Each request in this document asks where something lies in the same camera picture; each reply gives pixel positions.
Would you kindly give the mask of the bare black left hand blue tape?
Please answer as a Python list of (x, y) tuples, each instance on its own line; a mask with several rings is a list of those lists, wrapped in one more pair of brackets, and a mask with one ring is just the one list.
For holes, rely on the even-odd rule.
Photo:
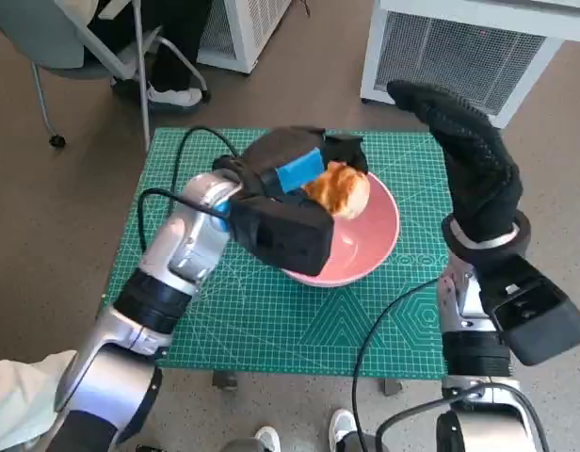
[(367, 173), (362, 141), (355, 135), (330, 135), (314, 126), (278, 127), (253, 141), (239, 156), (219, 157), (212, 168), (235, 174), (251, 195), (276, 198), (314, 181), (330, 162)]

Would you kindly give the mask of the black knitted gloved right hand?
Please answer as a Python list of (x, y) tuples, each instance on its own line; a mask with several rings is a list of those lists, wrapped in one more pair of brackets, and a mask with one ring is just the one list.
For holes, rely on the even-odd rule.
[(486, 114), (457, 94), (428, 84), (387, 84), (395, 106), (428, 126), (443, 149), (453, 216), (465, 235), (492, 240), (512, 231), (523, 194), (520, 170)]

